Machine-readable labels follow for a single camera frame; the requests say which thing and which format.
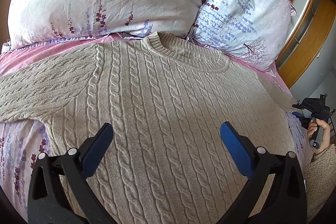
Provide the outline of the right beige fleece sleeve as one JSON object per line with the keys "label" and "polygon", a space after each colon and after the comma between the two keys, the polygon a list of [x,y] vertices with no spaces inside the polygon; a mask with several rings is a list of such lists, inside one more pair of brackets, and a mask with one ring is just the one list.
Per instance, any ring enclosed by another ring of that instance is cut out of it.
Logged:
{"label": "right beige fleece sleeve", "polygon": [[306,166],[307,222],[320,211],[335,188],[335,145],[315,155]]}

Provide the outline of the blue floral pillow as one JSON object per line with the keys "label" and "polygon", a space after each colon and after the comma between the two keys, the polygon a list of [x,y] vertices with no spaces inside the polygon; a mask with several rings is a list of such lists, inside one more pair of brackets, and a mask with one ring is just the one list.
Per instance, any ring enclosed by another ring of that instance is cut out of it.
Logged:
{"label": "blue floral pillow", "polygon": [[290,0],[205,0],[188,39],[268,71],[295,14]]}

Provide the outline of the wooden headboard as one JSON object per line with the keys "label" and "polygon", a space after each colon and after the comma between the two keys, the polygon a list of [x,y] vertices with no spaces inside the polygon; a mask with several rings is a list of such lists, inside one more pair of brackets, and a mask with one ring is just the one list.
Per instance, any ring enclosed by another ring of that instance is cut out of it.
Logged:
{"label": "wooden headboard", "polygon": [[290,0],[298,18],[292,24],[276,67],[291,88],[318,56],[335,20],[335,0]]}

